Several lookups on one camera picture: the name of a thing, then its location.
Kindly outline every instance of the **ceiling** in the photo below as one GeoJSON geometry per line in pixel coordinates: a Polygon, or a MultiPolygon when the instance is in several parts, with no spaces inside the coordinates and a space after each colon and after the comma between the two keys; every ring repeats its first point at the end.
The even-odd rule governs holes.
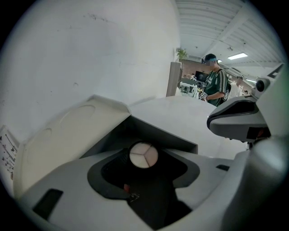
{"type": "Polygon", "coordinates": [[[181,46],[190,60],[213,53],[221,65],[248,79],[267,75],[286,56],[274,29],[243,0],[176,0],[181,22],[181,46]],[[248,57],[229,60],[244,52],[248,57]]]}

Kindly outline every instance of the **white shirt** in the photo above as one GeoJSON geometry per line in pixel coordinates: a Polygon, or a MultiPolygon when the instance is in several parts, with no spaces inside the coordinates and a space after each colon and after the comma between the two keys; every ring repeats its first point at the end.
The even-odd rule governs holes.
{"type": "Polygon", "coordinates": [[[232,99],[241,95],[242,92],[240,86],[238,87],[236,83],[231,83],[231,91],[229,93],[228,99],[232,99]]]}

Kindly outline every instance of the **ceiling light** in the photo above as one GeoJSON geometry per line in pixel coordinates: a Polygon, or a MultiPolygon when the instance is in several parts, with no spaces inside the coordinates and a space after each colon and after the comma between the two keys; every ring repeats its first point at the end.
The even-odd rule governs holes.
{"type": "Polygon", "coordinates": [[[251,80],[251,79],[246,79],[246,81],[249,81],[249,82],[252,82],[252,83],[257,83],[257,81],[251,80]]]}
{"type": "Polygon", "coordinates": [[[230,56],[230,57],[228,57],[228,59],[235,60],[235,59],[239,59],[239,58],[243,58],[243,57],[247,57],[247,55],[245,53],[241,53],[241,54],[238,54],[238,55],[230,56]]]}

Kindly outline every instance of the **striped sleeve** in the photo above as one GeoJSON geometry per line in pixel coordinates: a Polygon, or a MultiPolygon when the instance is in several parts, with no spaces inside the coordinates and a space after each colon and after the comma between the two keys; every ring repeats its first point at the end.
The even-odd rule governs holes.
{"type": "Polygon", "coordinates": [[[218,82],[217,82],[217,86],[219,88],[219,92],[223,92],[226,93],[226,88],[227,88],[227,77],[226,77],[226,73],[224,71],[220,71],[218,73],[218,82]]]}

